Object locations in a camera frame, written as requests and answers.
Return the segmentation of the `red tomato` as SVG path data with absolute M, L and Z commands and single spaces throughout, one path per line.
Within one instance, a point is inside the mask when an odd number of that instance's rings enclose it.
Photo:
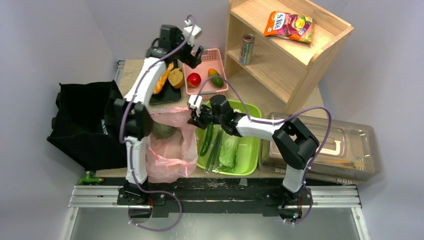
M 187 76 L 186 81 L 190 88 L 197 88 L 201 84 L 202 78 L 198 73 L 192 72 Z

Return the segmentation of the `orange braided bread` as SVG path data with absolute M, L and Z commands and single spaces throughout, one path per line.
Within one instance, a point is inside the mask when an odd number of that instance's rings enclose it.
M 157 94 L 159 94 L 159 93 L 162 91 L 162 89 L 163 89 L 163 87 L 164 87 L 164 85 L 165 85 L 166 81 L 168 80 L 168 75 L 169 75 L 169 73 L 170 73 L 173 69 L 174 69 L 174 63 L 173 63 L 173 62 L 171 62 L 171 63 L 168 65 L 168 67 L 167 67 L 167 69 L 166 69 L 165 73 L 164 73 L 164 74 L 160 77 L 159 81 L 157 82 L 157 84 L 156 84 L 156 86 L 155 86 L 155 89 L 154 89 L 154 91 L 153 91 L 153 94 L 154 94 L 154 95 L 157 95 Z

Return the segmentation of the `green cucumber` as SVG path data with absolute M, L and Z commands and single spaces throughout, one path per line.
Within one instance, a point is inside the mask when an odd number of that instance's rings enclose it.
M 200 150 L 199 155 L 205 156 L 209 150 L 211 141 L 212 141 L 212 136 L 213 136 L 213 131 L 214 131 L 214 125 L 213 124 L 209 124 L 206 128 L 206 133 L 204 136 L 204 141 L 203 141 L 203 145 L 202 148 Z

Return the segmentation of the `orange green mango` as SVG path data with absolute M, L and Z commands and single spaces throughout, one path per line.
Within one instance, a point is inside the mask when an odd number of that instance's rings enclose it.
M 221 79 L 220 73 L 214 69 L 210 68 L 207 71 L 209 81 L 217 88 L 222 88 L 224 86 L 224 81 Z

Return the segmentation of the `napa cabbage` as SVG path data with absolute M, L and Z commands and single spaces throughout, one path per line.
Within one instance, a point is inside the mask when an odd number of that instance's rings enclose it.
M 237 168 L 237 153 L 240 145 L 240 137 L 224 133 L 219 153 L 219 166 L 221 172 L 232 173 Z

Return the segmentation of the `green netted melon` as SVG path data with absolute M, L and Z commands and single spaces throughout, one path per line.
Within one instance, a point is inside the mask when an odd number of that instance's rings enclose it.
M 158 122 L 153 122 L 152 126 L 152 134 L 157 139 L 168 139 L 172 137 L 175 132 L 177 131 L 177 128 L 171 125 L 166 125 Z

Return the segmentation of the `pink plastic grocery bag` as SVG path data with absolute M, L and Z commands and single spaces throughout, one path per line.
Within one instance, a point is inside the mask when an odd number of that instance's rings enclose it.
M 170 107 L 150 113 L 160 124 L 177 128 L 165 139 L 149 136 L 146 150 L 146 171 L 150 183 L 172 183 L 188 178 L 196 169 L 198 161 L 196 127 L 188 124 L 191 111 L 188 107 Z

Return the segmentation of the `black cloth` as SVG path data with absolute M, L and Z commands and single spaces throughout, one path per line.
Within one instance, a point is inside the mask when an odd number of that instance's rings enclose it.
M 87 171 L 126 167 L 126 147 L 119 141 L 114 113 L 114 102 L 120 98 L 114 80 L 61 84 L 47 141 Z

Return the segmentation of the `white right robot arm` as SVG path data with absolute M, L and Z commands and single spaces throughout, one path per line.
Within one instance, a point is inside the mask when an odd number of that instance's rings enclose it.
M 202 103 L 201 96 L 194 94 L 189 97 L 187 105 L 192 111 L 188 123 L 198 128 L 220 125 L 231 136 L 274 142 L 287 164 L 280 196 L 288 204 L 300 198 L 306 170 L 320 142 L 298 117 L 292 115 L 283 120 L 251 117 L 236 112 L 220 94 L 210 98 L 209 106 Z

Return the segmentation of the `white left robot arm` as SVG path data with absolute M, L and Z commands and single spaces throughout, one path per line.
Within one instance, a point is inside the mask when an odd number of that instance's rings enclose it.
M 203 47 L 192 53 L 195 39 L 201 34 L 201 28 L 190 21 L 184 29 L 164 24 L 156 38 L 146 51 L 143 66 L 134 85 L 124 98 L 114 102 L 114 112 L 121 121 L 119 140 L 126 145 L 127 174 L 125 190 L 138 205 L 146 203 L 149 191 L 142 185 L 148 179 L 146 169 L 146 150 L 154 121 L 148 112 L 157 83 L 166 73 L 168 64 L 180 61 L 190 68 L 196 68 L 201 62 Z

